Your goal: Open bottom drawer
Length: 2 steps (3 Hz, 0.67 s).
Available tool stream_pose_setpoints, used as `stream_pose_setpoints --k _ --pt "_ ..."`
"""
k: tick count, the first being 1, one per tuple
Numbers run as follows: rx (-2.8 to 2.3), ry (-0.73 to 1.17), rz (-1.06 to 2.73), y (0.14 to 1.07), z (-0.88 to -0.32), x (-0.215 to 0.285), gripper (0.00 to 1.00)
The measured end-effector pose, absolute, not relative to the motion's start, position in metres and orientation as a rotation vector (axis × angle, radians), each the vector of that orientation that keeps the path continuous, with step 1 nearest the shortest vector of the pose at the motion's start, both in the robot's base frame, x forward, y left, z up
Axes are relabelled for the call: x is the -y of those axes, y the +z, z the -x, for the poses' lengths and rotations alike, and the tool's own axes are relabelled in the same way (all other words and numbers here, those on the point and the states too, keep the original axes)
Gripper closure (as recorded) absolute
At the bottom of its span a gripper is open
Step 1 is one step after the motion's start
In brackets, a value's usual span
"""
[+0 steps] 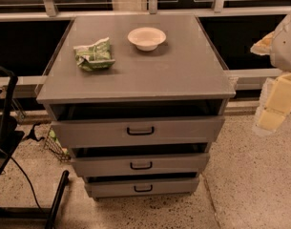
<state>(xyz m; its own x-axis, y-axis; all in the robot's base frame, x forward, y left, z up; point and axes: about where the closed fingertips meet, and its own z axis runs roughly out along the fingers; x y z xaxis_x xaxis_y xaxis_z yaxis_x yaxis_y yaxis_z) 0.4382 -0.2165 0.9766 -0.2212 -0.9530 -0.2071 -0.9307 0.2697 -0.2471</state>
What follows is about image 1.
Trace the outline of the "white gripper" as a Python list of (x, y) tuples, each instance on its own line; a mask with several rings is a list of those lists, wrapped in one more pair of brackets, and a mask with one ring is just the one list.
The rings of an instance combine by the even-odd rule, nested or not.
[[(291, 11), (276, 26), (255, 43), (251, 53), (269, 55), (271, 65), (284, 72), (291, 72)], [(291, 73), (272, 79), (267, 78), (260, 93), (253, 131), (257, 135), (271, 135), (291, 114)]]

